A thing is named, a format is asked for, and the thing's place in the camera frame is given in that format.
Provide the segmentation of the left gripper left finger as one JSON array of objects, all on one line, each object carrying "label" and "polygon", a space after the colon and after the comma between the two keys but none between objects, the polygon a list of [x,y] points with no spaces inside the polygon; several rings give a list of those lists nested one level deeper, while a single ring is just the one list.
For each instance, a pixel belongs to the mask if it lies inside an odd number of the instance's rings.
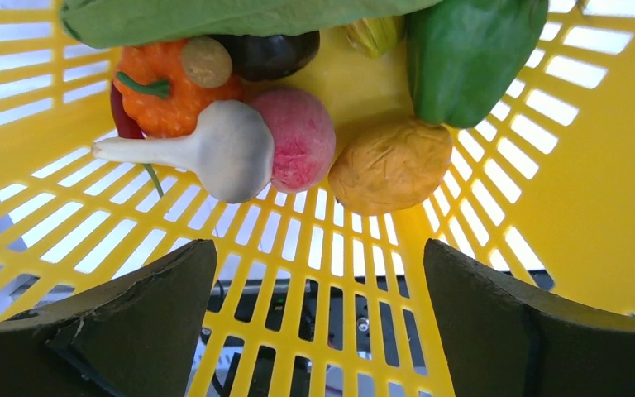
[{"label": "left gripper left finger", "polygon": [[182,396],[217,268],[211,240],[0,321],[0,396]]}]

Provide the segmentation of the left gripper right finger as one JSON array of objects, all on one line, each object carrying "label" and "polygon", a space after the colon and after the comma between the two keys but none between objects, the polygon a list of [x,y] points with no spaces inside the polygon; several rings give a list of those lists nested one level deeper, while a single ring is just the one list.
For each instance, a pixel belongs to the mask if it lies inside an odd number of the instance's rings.
[{"label": "left gripper right finger", "polygon": [[427,289],[458,396],[635,396],[635,318],[494,270],[438,240]]}]

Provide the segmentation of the yellow plastic basket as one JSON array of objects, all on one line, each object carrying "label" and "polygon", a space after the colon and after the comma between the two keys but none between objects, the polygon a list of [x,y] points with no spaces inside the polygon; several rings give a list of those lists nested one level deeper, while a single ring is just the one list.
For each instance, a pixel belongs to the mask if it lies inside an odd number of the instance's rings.
[{"label": "yellow plastic basket", "polygon": [[222,297],[174,372],[181,395],[453,396],[427,293],[436,238],[534,288],[635,321],[635,1],[553,1],[530,60],[442,185],[365,217],[326,184],[219,203],[193,176],[94,159],[115,135],[115,50],[56,1],[0,1],[0,326],[195,239]]}]

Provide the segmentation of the white garlic bulb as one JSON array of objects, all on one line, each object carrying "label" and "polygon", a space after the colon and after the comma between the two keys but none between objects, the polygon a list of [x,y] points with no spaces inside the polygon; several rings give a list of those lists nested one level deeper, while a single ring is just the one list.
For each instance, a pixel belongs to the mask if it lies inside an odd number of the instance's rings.
[{"label": "white garlic bulb", "polygon": [[108,138],[93,144],[102,160],[165,165],[196,174],[208,194],[244,203],[270,182],[274,138],[263,117],[236,100],[216,101],[198,115],[195,130],[175,138]]}]

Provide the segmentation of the brown potato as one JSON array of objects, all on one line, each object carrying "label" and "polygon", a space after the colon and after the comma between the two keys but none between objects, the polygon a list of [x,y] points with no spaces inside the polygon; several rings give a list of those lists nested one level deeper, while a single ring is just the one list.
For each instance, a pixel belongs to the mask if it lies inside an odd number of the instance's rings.
[{"label": "brown potato", "polygon": [[359,135],[332,165],[327,181],[345,209],[382,215],[422,203],[451,164],[453,138],[442,125],[406,117]]}]

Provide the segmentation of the red chili pepper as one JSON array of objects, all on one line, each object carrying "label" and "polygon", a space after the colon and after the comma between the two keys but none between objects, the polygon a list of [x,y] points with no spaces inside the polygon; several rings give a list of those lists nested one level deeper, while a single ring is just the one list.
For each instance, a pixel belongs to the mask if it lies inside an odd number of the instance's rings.
[{"label": "red chili pepper", "polygon": [[[124,139],[137,139],[144,140],[145,135],[140,129],[139,125],[135,120],[127,115],[125,109],[122,105],[122,95],[119,90],[116,88],[113,82],[110,85],[110,106],[112,119],[114,121],[115,127],[117,129],[118,136]],[[147,174],[150,176],[157,194],[161,198],[164,195],[164,191],[158,179],[156,172],[154,171],[151,164],[143,164],[142,165],[146,170]]]}]

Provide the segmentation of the pink peach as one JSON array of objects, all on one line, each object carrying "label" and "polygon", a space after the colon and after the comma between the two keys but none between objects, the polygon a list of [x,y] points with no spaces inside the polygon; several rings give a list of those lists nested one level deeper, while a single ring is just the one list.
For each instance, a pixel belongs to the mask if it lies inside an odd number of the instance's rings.
[{"label": "pink peach", "polygon": [[273,187],[296,194],[317,185],[336,152],[334,123],[322,102],[298,88],[264,91],[251,101],[275,141]]}]

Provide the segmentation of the orange pumpkin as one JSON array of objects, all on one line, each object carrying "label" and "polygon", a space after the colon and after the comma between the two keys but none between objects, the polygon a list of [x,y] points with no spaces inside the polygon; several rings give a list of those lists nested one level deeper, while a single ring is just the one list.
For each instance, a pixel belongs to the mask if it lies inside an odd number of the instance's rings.
[{"label": "orange pumpkin", "polygon": [[187,136],[211,103],[245,99],[228,51],[207,36],[122,47],[112,84],[126,114],[153,138]]}]

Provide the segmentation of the green bell pepper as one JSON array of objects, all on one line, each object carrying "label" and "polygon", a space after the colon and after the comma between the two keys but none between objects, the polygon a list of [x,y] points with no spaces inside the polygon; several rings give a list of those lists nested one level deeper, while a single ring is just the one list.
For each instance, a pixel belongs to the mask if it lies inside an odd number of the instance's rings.
[{"label": "green bell pepper", "polygon": [[548,8],[547,1],[446,0],[408,14],[415,115],[457,129],[478,125],[528,61]]}]

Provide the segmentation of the dark purple eggplant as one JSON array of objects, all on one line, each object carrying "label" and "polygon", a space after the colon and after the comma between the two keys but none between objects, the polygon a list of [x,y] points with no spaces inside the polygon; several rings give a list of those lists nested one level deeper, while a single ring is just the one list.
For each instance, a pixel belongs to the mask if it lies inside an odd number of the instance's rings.
[{"label": "dark purple eggplant", "polygon": [[300,71],[317,55],[320,31],[297,36],[213,35],[232,58],[233,72],[249,82],[286,78]]}]

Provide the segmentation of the large green leaf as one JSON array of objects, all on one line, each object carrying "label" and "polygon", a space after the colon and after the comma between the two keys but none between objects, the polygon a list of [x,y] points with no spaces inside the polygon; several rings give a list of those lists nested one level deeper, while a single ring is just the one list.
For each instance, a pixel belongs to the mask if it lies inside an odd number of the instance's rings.
[{"label": "large green leaf", "polygon": [[296,36],[367,17],[419,11],[431,0],[108,0],[64,1],[63,30],[97,49],[193,36]]}]

